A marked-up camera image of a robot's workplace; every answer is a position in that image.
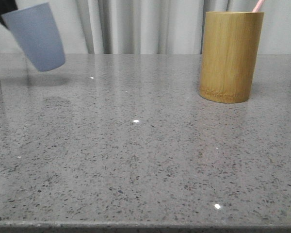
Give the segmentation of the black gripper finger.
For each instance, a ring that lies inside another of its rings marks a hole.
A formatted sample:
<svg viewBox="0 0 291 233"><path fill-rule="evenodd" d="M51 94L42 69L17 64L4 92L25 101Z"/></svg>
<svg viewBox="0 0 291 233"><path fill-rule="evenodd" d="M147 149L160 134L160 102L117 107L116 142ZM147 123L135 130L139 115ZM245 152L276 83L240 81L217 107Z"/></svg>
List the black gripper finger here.
<svg viewBox="0 0 291 233"><path fill-rule="evenodd" d="M17 4L15 0L0 0L0 24L6 29L8 27L1 15L15 10L17 10Z"/></svg>

